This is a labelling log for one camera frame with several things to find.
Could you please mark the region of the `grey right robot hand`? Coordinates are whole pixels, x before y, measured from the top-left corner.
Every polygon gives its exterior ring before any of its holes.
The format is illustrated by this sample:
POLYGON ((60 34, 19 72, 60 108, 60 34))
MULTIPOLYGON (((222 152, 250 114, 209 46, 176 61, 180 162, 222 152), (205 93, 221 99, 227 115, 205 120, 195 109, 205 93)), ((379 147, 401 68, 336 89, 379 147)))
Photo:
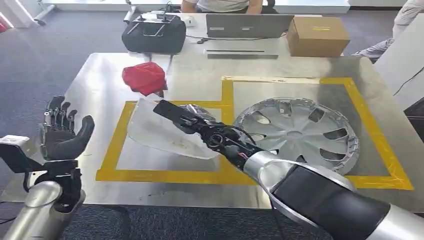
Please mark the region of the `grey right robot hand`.
MULTIPOLYGON (((196 105, 196 104, 185 104, 185 105, 180 105, 179 107, 182 108, 182 109, 184 109, 184 110, 187 110, 188 112, 193 113, 194 115, 196 115, 196 116, 198 116, 200 118, 202 118, 207 125, 215 125, 217 123, 216 122, 216 118, 213 115, 211 115, 209 111, 207 111, 205 108, 203 108, 203 107, 201 107, 199 105, 196 105)), ((180 125, 180 124, 178 124, 176 122, 173 122, 172 124, 177 129, 179 129, 182 132, 184 132, 185 134, 192 135, 192 134, 195 134, 196 133, 196 131, 194 131, 194 130, 192 130, 190 128, 186 128, 186 127, 184 127, 184 126, 182 126, 182 125, 180 125)))

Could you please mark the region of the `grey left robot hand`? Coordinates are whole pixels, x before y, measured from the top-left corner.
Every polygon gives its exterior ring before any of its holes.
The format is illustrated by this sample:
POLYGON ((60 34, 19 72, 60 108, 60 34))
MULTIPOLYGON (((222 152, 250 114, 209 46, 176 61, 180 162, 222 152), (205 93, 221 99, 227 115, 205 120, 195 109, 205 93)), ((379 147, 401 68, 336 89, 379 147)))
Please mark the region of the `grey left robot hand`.
POLYGON ((44 111, 44 123, 40 125, 40 151, 47 161, 75 160, 86 149, 95 122, 91 115, 81 120, 75 132, 76 109, 69 111, 71 103, 63 95, 55 95, 44 111))

